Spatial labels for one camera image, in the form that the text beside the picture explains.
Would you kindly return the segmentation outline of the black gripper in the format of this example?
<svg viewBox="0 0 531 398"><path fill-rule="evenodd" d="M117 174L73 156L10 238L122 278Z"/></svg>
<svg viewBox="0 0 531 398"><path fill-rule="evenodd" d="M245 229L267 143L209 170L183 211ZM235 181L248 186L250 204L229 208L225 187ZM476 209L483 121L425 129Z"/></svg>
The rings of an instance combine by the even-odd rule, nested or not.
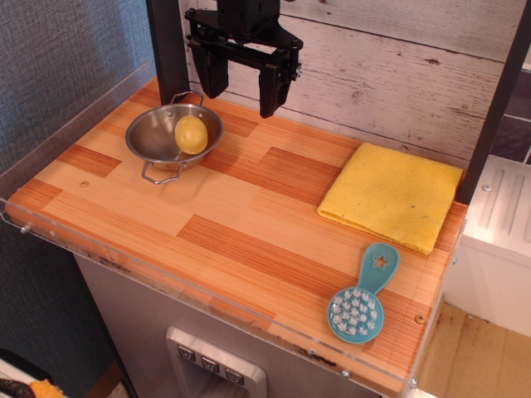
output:
<svg viewBox="0 0 531 398"><path fill-rule="evenodd" d="M261 69L263 119L285 104L291 80L300 76L303 42L280 25L279 1L217 1L214 10L190 8L184 16L205 95L214 99L228 87L228 62L233 61Z"/></svg>

